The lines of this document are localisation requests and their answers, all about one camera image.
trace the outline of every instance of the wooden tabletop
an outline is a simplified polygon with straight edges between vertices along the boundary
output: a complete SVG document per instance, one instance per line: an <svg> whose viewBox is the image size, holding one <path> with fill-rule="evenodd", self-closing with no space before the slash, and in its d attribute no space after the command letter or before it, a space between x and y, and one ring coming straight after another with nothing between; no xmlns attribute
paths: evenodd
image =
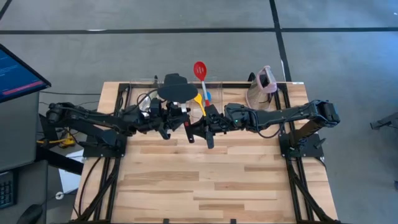
<svg viewBox="0 0 398 224"><path fill-rule="evenodd" d="M99 112L113 112L119 84L104 83ZM287 83L287 88L291 106L308 102L302 83ZM135 104L137 96L148 90L133 89L131 103ZM210 91L220 112L222 105L230 102L246 104L246 89ZM282 93L280 98L284 107ZM193 108L192 121L196 121L201 115L198 105L187 106ZM274 100L271 109L275 110ZM305 123L295 122L296 128ZM277 129L273 125L262 134L271 135ZM214 149L207 149L206 141L199 137L189 144L184 128L171 134L167 141L155 131L129 138L121 161L112 222L161 223L169 218L171 223L229 223L235 218L238 223L295 223L285 159L280 155L277 137L263 139L247 131L217 134ZM76 207L83 181L95 160L85 162ZM83 208L98 191L103 161L88 180ZM325 168L313 158L303 158L303 163L310 193L326 214L337 219ZM306 218L299 195L302 216ZM102 218L107 201L106 195Z"/></svg>

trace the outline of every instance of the monitor screen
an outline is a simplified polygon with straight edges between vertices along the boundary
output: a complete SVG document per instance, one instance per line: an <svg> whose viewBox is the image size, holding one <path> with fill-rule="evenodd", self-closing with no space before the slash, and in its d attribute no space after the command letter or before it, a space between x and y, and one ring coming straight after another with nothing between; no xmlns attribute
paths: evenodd
<svg viewBox="0 0 398 224"><path fill-rule="evenodd" d="M0 45L0 102L43 90L50 85L46 79Z"/></svg>

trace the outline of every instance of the utensil handle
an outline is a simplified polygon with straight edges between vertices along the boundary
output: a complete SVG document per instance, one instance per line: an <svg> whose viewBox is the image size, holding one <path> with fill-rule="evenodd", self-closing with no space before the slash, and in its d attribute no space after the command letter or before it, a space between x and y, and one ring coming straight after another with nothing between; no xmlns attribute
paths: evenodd
<svg viewBox="0 0 398 224"><path fill-rule="evenodd" d="M206 111L205 111L203 105L201 103L199 105L200 105L201 112L203 113L204 116L206 116Z"/></svg>
<svg viewBox="0 0 398 224"><path fill-rule="evenodd" d="M207 98L207 90L206 90L206 85L205 85L204 81L201 82L201 88L203 89L203 96L205 97L206 106L210 106L209 99Z"/></svg>

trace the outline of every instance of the red silicone spoon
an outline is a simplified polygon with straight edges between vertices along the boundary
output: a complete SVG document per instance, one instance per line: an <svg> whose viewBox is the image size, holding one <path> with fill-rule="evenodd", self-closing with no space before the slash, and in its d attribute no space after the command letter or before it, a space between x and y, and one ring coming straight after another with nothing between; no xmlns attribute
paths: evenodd
<svg viewBox="0 0 398 224"><path fill-rule="evenodd" d="M206 65L203 62L196 62L193 65L193 72L197 78L199 78L201 82L201 87L203 88L203 96L205 97L206 106L210 106L209 99L207 98L207 91L205 85L205 78L207 74Z"/></svg>

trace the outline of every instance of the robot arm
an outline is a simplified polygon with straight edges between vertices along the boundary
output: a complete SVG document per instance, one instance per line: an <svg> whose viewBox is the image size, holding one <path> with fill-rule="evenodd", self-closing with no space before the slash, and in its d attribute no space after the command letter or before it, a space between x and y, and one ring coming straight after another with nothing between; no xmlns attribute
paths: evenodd
<svg viewBox="0 0 398 224"><path fill-rule="evenodd" d="M340 118L332 103L312 101L303 106L296 106L277 111L253 110L237 103L228 103L224 114L219 114L214 105L205 108L207 116L192 124L193 134L206 139L208 147L214 147L213 135L228 131L246 130L258 133L273 124L309 119L300 130L291 136L291 145L304 142L323 127L334 127Z"/></svg>

